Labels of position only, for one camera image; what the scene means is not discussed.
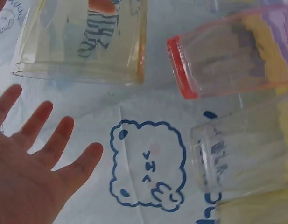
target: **glass cup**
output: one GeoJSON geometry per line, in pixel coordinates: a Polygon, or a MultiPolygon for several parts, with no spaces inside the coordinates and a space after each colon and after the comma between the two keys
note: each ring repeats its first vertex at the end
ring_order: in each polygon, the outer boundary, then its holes
{"type": "Polygon", "coordinates": [[[288,4],[288,0],[195,0],[195,4],[212,14],[225,16],[260,6],[288,4]]]}
{"type": "Polygon", "coordinates": [[[220,201],[219,224],[288,224],[288,189],[220,201]]]}
{"type": "Polygon", "coordinates": [[[191,130],[204,192],[254,194],[288,187],[288,94],[191,130]]]}
{"type": "Polygon", "coordinates": [[[288,85],[288,5],[269,5],[168,40],[186,99],[288,85]]]}

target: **finger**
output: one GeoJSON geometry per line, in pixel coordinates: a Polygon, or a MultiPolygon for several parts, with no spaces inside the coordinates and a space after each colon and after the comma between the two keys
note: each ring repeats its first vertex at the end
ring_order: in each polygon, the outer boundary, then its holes
{"type": "Polygon", "coordinates": [[[67,145],[73,127],[74,120],[71,117],[63,118],[43,149],[32,156],[42,165],[52,169],[59,161],[67,145]]]}
{"type": "Polygon", "coordinates": [[[100,161],[102,152],[103,147],[101,144],[92,143],[71,165],[56,171],[67,187],[68,198],[89,179],[100,161]]]}
{"type": "Polygon", "coordinates": [[[53,104],[49,101],[43,102],[32,114],[21,130],[11,138],[23,149],[28,150],[35,142],[41,128],[49,118],[53,104]]]}
{"type": "Polygon", "coordinates": [[[12,85],[0,97],[0,126],[6,119],[6,116],[13,104],[20,96],[21,91],[22,88],[20,85],[12,85]]]}

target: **clear glass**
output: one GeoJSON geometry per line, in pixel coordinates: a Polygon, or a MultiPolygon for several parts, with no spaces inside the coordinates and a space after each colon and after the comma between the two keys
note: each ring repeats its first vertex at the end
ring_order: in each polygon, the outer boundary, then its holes
{"type": "Polygon", "coordinates": [[[255,7],[288,4],[288,0],[194,0],[197,7],[205,7],[212,14],[225,16],[255,7]]]}
{"type": "Polygon", "coordinates": [[[288,85],[288,5],[207,23],[168,40],[168,50],[185,98],[288,85]]]}
{"type": "Polygon", "coordinates": [[[255,194],[288,187],[288,94],[191,130],[204,192],[255,194]]]}
{"type": "Polygon", "coordinates": [[[288,189],[220,201],[219,224],[288,224],[288,189]]]}
{"type": "Polygon", "coordinates": [[[14,74],[141,83],[147,0],[35,0],[13,58],[14,74]]]}

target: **plastic tablecloth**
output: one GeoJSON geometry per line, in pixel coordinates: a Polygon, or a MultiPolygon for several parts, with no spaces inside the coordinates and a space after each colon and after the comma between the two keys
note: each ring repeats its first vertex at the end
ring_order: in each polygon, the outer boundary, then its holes
{"type": "Polygon", "coordinates": [[[1,130],[11,135],[42,101],[50,100],[53,113],[29,153],[42,148],[65,115],[76,125],[54,169],[74,161],[92,142],[105,148],[89,181],[55,223],[214,224],[215,203],[224,194],[203,194],[195,184],[190,129],[208,120],[206,110],[224,115],[272,93],[182,98],[166,40],[213,17],[203,8],[194,10],[194,0],[149,0],[145,83],[124,87],[11,75],[9,63],[29,4],[7,0],[0,14],[0,94],[13,83],[23,87],[1,130]]]}

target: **blue outline drawing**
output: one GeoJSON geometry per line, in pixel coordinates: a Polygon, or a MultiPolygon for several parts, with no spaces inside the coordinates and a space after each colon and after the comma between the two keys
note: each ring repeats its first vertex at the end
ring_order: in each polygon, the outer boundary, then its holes
{"type": "MultiPolygon", "coordinates": [[[[134,121],[134,120],[126,120],[126,119],[125,119],[125,120],[120,121],[118,125],[116,125],[116,126],[114,126],[114,127],[112,128],[112,130],[111,130],[110,145],[111,145],[112,151],[114,152],[114,155],[113,155],[114,166],[113,166],[113,168],[112,168],[112,176],[113,176],[113,178],[112,178],[111,181],[110,181],[110,193],[111,193],[111,195],[112,195],[113,197],[115,197],[115,198],[117,199],[117,201],[118,201],[121,205],[126,206],[126,207],[132,207],[132,208],[135,208],[135,207],[137,207],[137,206],[139,206],[139,205],[142,205],[142,206],[145,206],[145,207],[150,207],[150,206],[151,206],[151,207],[155,207],[155,208],[161,208],[162,210],[167,211],[167,212],[174,212],[174,211],[177,211],[177,210],[180,208],[180,205],[184,203],[184,195],[183,195],[183,193],[181,192],[181,190],[183,189],[183,187],[185,186],[185,183],[186,183],[186,172],[185,172],[185,169],[184,169],[185,162],[186,162],[186,148],[185,148],[185,146],[184,146],[184,144],[183,144],[183,142],[182,142],[181,134],[180,134],[180,132],[179,132],[177,129],[173,128],[173,127],[172,127],[168,122],[166,122],[166,121],[160,121],[160,122],[157,122],[157,123],[154,123],[154,122],[152,122],[152,121],[145,121],[145,122],[139,124],[138,122],[136,122],[136,121],[134,121]],[[181,161],[181,165],[180,165],[180,167],[179,167],[179,169],[181,170],[181,173],[182,173],[182,182],[181,182],[181,185],[180,185],[180,186],[177,188],[177,190],[176,190],[176,193],[180,196],[180,199],[181,199],[181,200],[180,200],[180,203],[177,204],[175,208],[173,208],[173,209],[166,209],[166,208],[164,208],[163,205],[162,205],[162,201],[161,201],[157,196],[155,196],[155,192],[160,193],[160,194],[163,194],[163,191],[160,189],[161,186],[164,186],[165,188],[167,188],[167,189],[169,189],[169,190],[171,189],[170,186],[168,186],[166,183],[163,183],[163,182],[158,182],[158,183],[156,184],[156,187],[153,188],[153,189],[151,189],[151,196],[152,196],[154,199],[156,199],[157,201],[159,201],[159,203],[157,203],[157,204],[156,204],[156,203],[152,203],[152,202],[143,203],[143,202],[141,202],[141,201],[138,201],[137,203],[134,203],[134,204],[131,204],[131,203],[123,203],[123,202],[120,201],[119,197],[116,196],[116,195],[113,193],[113,191],[112,191],[112,190],[113,190],[113,183],[114,183],[115,181],[117,181],[117,177],[115,176],[115,170],[116,170],[116,167],[117,167],[117,165],[118,165],[118,164],[117,164],[117,161],[116,161],[116,156],[117,156],[118,153],[119,153],[118,150],[116,150],[115,147],[114,147],[114,145],[113,145],[113,141],[114,141],[114,135],[113,135],[113,134],[114,134],[114,131],[115,131],[116,129],[120,128],[121,125],[123,125],[123,124],[129,124],[129,125],[132,124],[132,125],[135,125],[138,130],[141,129],[141,128],[142,128],[143,126],[145,126],[145,125],[151,125],[151,126],[153,126],[153,127],[157,127],[157,126],[160,126],[160,125],[165,125],[165,126],[167,126],[168,130],[175,132],[176,135],[178,136],[179,145],[180,145],[180,147],[181,147],[181,149],[182,149],[182,152],[183,152],[183,158],[182,158],[182,161],[181,161]]],[[[169,197],[170,197],[170,199],[171,199],[173,202],[176,202],[176,199],[174,199],[174,198],[172,197],[172,194],[171,194],[169,197]]]]}

